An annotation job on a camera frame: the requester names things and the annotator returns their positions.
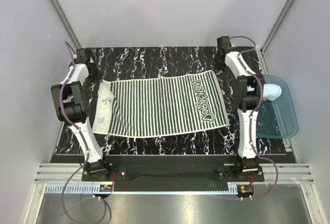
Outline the green white striped towel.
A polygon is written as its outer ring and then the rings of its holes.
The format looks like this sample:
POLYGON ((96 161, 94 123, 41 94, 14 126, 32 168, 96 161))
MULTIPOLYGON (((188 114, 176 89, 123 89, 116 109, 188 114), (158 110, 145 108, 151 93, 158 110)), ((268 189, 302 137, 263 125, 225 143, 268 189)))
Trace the green white striped towel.
POLYGON ((229 125, 215 73, 102 81, 92 130, 95 134, 153 138, 229 125))

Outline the light blue towel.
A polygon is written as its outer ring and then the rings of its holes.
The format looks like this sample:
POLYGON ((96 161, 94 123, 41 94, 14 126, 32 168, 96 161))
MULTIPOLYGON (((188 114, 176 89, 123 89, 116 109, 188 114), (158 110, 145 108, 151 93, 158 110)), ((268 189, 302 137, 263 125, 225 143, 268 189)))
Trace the light blue towel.
POLYGON ((274 101, 282 94, 282 88, 276 84, 263 85, 263 100, 274 101))

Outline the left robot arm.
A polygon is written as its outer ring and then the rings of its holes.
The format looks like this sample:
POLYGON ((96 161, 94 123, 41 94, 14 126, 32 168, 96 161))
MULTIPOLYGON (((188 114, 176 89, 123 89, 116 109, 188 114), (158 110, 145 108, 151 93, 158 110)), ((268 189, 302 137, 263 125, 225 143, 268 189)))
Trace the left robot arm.
POLYGON ((83 89, 86 80, 101 79, 93 59, 91 48, 77 49, 67 75, 61 83, 51 86, 51 94, 57 118, 67 124, 83 151, 82 179, 104 181, 111 176, 111 168, 92 132, 89 103, 83 89))

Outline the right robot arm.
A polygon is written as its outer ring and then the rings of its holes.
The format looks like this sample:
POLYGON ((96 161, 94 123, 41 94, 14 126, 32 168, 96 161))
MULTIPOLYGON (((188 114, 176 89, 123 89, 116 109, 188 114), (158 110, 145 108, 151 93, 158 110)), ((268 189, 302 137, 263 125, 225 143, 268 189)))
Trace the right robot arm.
POLYGON ((240 181, 249 181, 259 169, 256 124, 265 81, 263 75, 255 73, 248 66, 243 59, 243 53, 239 52, 230 40, 229 36, 217 39, 218 49, 214 61, 218 68, 228 67, 236 80, 233 105, 239 117, 240 140, 233 174, 240 181))

